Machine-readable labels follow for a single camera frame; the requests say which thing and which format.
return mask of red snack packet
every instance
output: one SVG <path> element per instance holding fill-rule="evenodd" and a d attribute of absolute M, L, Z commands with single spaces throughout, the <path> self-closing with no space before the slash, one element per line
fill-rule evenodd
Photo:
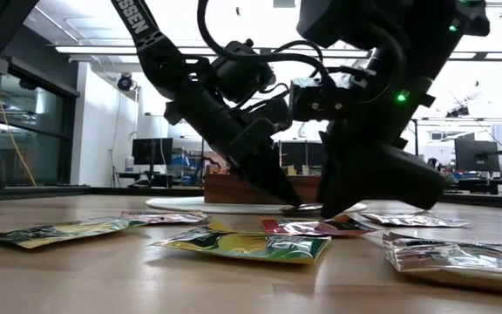
<path fill-rule="evenodd" d="M 377 231 L 347 215 L 339 215 L 324 222 L 285 219 L 262 218 L 262 227 L 268 234 L 284 234 L 292 236 L 360 236 Z"/>
<path fill-rule="evenodd" d="M 121 212 L 121 217 L 132 218 L 147 224 L 160 223 L 198 223 L 205 221 L 208 216 L 200 211 L 187 213 L 156 213 L 148 211 L 124 211 Z"/>

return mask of green led light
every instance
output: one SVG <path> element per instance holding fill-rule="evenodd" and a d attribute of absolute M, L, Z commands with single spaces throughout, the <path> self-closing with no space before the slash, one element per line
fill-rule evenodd
<path fill-rule="evenodd" d="M 401 94 L 398 94 L 398 96 L 397 96 L 397 101 L 398 101 L 398 102 L 404 102 L 404 101 L 406 101 L 407 99 L 408 99 L 408 97 L 406 97 L 406 95 L 404 95 L 404 94 L 402 94 L 402 93 L 401 93 Z"/>

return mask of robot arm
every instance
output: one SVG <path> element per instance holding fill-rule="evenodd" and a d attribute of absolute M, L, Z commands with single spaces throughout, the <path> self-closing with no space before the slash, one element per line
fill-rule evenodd
<path fill-rule="evenodd" d="M 185 119 L 241 178 L 292 205 L 301 200 L 278 165 L 270 136 L 291 120 L 330 121 L 322 141 L 328 160 L 317 199 L 330 217 L 363 199 L 390 199 L 428 209 L 444 190 L 444 178 L 403 151 L 400 134 L 419 105 L 430 106 L 433 79 L 464 34 L 485 36 L 485 1 L 302 0 L 298 32 L 328 47 L 338 40 L 373 50 L 366 69 L 347 66 L 346 83 L 335 82 L 322 63 L 298 54 L 257 55 L 252 43 L 222 48 L 205 24 L 208 0 L 200 0 L 197 21 L 205 42 L 219 57 L 180 53 L 160 32 L 144 0 L 112 0 L 132 34 L 148 79 L 172 101 L 165 117 Z M 196 59 L 188 64 L 188 59 Z M 289 96 L 252 112 L 240 110 L 273 83 L 268 62 L 299 61 L 320 78 L 297 78 Z M 224 99 L 238 103 L 228 106 Z"/>

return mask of wooden table surface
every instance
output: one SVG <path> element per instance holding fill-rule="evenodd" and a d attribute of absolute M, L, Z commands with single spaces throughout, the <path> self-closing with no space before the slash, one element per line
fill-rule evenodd
<path fill-rule="evenodd" d="M 0 231 L 144 208 L 147 197 L 0 201 Z M 371 212 L 411 212 L 372 202 Z M 458 241 L 502 242 L 502 209 L 438 204 L 465 229 L 395 229 Z M 223 215 L 258 230 L 257 217 Z M 398 275 L 377 235 L 334 239 L 315 266 L 260 263 L 147 247 L 191 227 L 142 227 L 35 251 L 0 245 L 0 313 L 501 313 L 502 296 Z"/>

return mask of wooden block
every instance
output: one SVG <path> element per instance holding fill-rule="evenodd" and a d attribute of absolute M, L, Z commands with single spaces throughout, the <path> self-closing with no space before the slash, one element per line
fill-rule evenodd
<path fill-rule="evenodd" d="M 315 202 L 320 176 L 290 175 L 288 179 L 304 203 Z M 273 196 L 231 174 L 209 174 L 205 178 L 206 203 L 282 204 Z"/>

